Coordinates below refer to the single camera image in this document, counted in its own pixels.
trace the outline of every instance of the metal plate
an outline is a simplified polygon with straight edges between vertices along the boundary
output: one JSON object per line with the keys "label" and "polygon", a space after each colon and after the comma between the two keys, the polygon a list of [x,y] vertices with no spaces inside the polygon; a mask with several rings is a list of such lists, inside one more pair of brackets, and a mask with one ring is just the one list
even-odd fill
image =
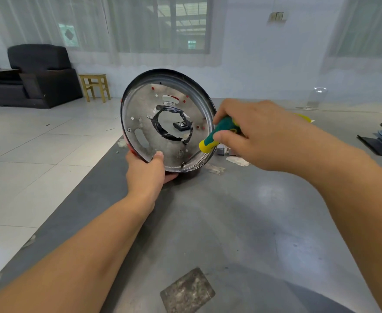
{"label": "metal plate", "polygon": [[[171,135],[182,141],[171,141],[155,129],[151,119],[158,112],[157,105],[173,106],[184,111],[193,122],[190,131],[180,132],[173,123],[182,121],[177,113],[163,111],[159,124]],[[137,76],[123,94],[121,123],[127,143],[143,160],[149,162],[157,150],[164,153],[165,170],[188,172],[203,166],[213,155],[200,153],[191,161],[183,161],[199,151],[199,142],[213,130],[215,107],[208,94],[192,79],[168,69],[154,69]]]}

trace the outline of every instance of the wooden stool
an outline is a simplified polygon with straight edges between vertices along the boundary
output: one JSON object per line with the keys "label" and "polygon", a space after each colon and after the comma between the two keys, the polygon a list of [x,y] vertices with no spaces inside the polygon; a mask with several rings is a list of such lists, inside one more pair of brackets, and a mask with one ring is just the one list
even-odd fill
{"label": "wooden stool", "polygon": [[84,88],[85,97],[87,98],[87,102],[89,102],[88,90],[91,90],[92,98],[95,99],[94,85],[97,85],[100,88],[101,99],[103,103],[105,103],[104,90],[107,91],[107,97],[109,100],[111,100],[110,91],[108,90],[107,77],[105,75],[106,73],[101,75],[79,75],[81,78],[82,87]]}

